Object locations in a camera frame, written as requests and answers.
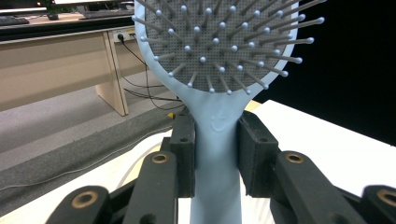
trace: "computer monitor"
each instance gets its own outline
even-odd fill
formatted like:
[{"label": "computer monitor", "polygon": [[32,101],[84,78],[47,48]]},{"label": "computer monitor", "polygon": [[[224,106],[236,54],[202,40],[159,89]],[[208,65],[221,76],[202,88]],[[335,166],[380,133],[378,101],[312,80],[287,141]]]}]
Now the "computer monitor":
[{"label": "computer monitor", "polygon": [[45,12],[45,0],[0,0],[0,15],[27,15]]},{"label": "computer monitor", "polygon": [[66,5],[93,5],[93,4],[106,4],[106,3],[120,3],[125,2],[125,0],[51,0],[51,3],[56,6],[66,6]]}]

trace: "hairbrush head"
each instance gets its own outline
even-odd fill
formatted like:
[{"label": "hairbrush head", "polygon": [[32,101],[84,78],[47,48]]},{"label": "hairbrush head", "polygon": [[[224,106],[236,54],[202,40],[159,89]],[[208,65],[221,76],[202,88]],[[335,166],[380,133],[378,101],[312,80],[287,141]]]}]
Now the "hairbrush head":
[{"label": "hairbrush head", "polygon": [[[293,18],[291,14],[283,17],[284,11],[292,10],[290,2],[238,1],[235,5],[221,1],[185,3],[186,5],[178,1],[165,3],[148,0],[144,3],[145,7],[149,6],[146,17],[140,18],[144,19],[146,26],[150,24],[144,37],[151,40],[150,48],[163,69],[172,73],[181,64],[185,64],[171,78],[199,91],[230,93],[258,83],[257,79],[265,82],[267,86],[277,75],[284,75],[282,68],[286,62],[280,60],[296,63],[301,61],[287,58],[290,56],[292,44],[286,41],[281,45],[276,43],[277,40],[289,40],[291,36],[296,36],[296,29],[279,31],[290,27],[293,22],[290,21]],[[290,23],[276,27],[285,21]],[[167,32],[159,32],[158,29],[150,27],[162,27]],[[163,57],[173,53],[175,57]],[[283,58],[272,57],[279,54]],[[209,75],[211,86],[206,75]]]},{"label": "hairbrush head", "polygon": [[236,122],[250,101],[278,76],[287,62],[300,10],[313,0],[167,1],[136,0],[138,44],[158,79],[189,108],[196,126],[196,197],[191,223],[240,223]]}]

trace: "black background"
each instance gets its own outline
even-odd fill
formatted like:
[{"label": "black background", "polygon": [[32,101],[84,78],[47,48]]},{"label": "black background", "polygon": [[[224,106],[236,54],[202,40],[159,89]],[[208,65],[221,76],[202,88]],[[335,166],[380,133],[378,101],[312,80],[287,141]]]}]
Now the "black background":
[{"label": "black background", "polygon": [[299,29],[312,45],[296,45],[290,75],[278,77],[255,100],[268,99],[396,146],[396,12],[391,1],[328,0],[304,10]]}]

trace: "black cable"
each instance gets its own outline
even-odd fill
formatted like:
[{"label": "black cable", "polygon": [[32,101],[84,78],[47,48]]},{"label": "black cable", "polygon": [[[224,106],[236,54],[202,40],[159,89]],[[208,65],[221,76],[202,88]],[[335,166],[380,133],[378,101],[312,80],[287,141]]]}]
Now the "black cable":
[{"label": "black cable", "polygon": [[[146,88],[147,88],[147,91],[148,91],[148,98],[150,99],[150,101],[152,102],[152,104],[153,105],[155,105],[155,107],[157,107],[157,108],[159,108],[159,109],[161,109],[161,110],[171,110],[171,109],[176,109],[176,108],[179,108],[179,107],[181,107],[181,106],[183,106],[184,104],[182,104],[182,105],[178,105],[178,106],[174,106],[174,107],[170,107],[170,108],[162,108],[162,107],[160,107],[160,106],[158,106],[158,105],[156,105],[155,103],[154,103],[154,101],[153,101],[153,99],[155,100],[155,98],[157,98],[157,97],[152,97],[151,96],[151,93],[149,92],[149,74],[148,74],[148,65],[145,63],[145,62],[143,62],[143,60],[142,59],[140,59],[135,53],[133,53],[126,45],[125,45],[125,41],[123,40],[123,35],[119,35],[119,39],[120,39],[120,41],[121,41],[121,44],[126,48],[126,49],[128,49],[129,50],[129,52],[131,52],[142,64],[144,64],[145,65],[145,73],[146,73]],[[129,92],[129,93],[131,93],[131,94],[133,94],[133,95],[139,95],[140,93],[138,93],[138,92],[131,92],[131,91],[127,91],[127,92]],[[181,102],[180,100],[175,100],[175,99],[167,99],[168,101],[178,101],[178,102]]]},{"label": "black cable", "polygon": [[[142,88],[146,88],[147,86],[140,86],[140,85],[136,85],[134,83],[132,83],[131,81],[129,81],[128,79],[126,79],[125,77],[123,77],[123,79],[125,81],[127,81],[129,84],[136,86],[136,87],[142,87]],[[149,88],[154,88],[154,87],[164,87],[164,85],[154,85],[154,86],[149,86]]]},{"label": "black cable", "polygon": [[[127,91],[128,93],[130,93],[130,94],[132,94],[132,95],[135,95],[135,96],[138,96],[138,97],[147,98],[147,99],[149,98],[148,95],[143,94],[143,93],[140,93],[140,92],[137,92],[137,91],[131,91],[131,90],[128,90],[128,89],[124,89],[124,90]],[[169,99],[169,98],[162,98],[162,97],[157,97],[157,96],[152,96],[151,98],[154,99],[154,100],[181,102],[181,101],[178,100],[178,99]]]}]

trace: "screw hole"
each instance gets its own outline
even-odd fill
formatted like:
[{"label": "screw hole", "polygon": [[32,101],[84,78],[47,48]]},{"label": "screw hole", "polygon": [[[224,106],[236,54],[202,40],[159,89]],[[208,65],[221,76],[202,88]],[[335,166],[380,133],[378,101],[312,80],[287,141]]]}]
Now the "screw hole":
[{"label": "screw hole", "polygon": [[155,224],[157,218],[152,214],[144,215],[140,218],[140,224]]},{"label": "screw hole", "polygon": [[72,206],[74,208],[84,208],[96,202],[97,199],[98,193],[92,190],[85,191],[80,193],[73,199]]},{"label": "screw hole", "polygon": [[393,207],[396,207],[396,192],[386,190],[386,189],[381,189],[377,193],[379,199],[382,200],[382,202],[387,203]]},{"label": "screw hole", "polygon": [[151,160],[155,163],[164,163],[164,162],[167,162],[169,160],[169,158],[164,154],[158,154],[158,155],[155,155],[154,157],[152,157]]},{"label": "screw hole", "polygon": [[299,156],[297,154],[294,154],[294,153],[287,154],[286,155],[286,159],[288,161],[291,161],[291,162],[294,162],[294,163],[303,163],[304,162],[304,158],[303,157],[301,157],[301,156]]}]

